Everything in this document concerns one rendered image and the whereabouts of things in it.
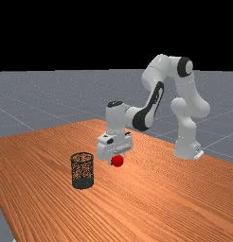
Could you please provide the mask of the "red ball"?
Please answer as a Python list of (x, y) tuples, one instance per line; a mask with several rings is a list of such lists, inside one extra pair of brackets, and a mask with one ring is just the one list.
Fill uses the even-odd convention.
[(111, 165), (115, 167), (121, 167), (124, 163), (124, 159), (121, 155), (116, 155), (111, 159)]

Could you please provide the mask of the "dark mesh basket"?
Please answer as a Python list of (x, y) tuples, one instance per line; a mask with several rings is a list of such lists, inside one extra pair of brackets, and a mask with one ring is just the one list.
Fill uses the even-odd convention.
[(76, 189), (88, 189), (94, 185), (94, 155), (79, 152), (71, 156), (72, 185)]

